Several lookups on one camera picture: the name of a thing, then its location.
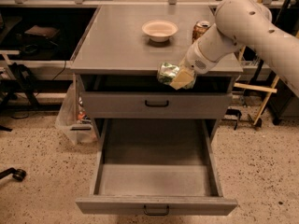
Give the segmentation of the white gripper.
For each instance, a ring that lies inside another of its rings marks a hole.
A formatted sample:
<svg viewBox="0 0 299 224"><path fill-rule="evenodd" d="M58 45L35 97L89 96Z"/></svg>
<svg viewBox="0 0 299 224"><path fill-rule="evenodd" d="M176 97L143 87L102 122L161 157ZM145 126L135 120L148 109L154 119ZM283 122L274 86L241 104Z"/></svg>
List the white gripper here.
<svg viewBox="0 0 299 224"><path fill-rule="evenodd" d="M209 59L199 48L198 42L195 41L188 49L185 56L186 64L192 68L197 74L206 74L218 61ZM194 80L194 71L185 66L181 66L178 73L172 79L170 86L175 90L179 90Z"/></svg>

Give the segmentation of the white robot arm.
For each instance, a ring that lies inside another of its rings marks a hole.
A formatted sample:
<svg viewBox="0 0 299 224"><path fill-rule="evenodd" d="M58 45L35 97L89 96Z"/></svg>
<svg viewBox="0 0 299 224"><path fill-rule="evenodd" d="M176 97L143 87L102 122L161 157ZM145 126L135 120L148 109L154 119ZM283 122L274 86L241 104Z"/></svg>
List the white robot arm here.
<svg viewBox="0 0 299 224"><path fill-rule="evenodd" d="M180 64L205 74L243 46L253 50L299 96L299 39L277 28L268 8L253 0L222 0L215 23L193 42Z"/></svg>

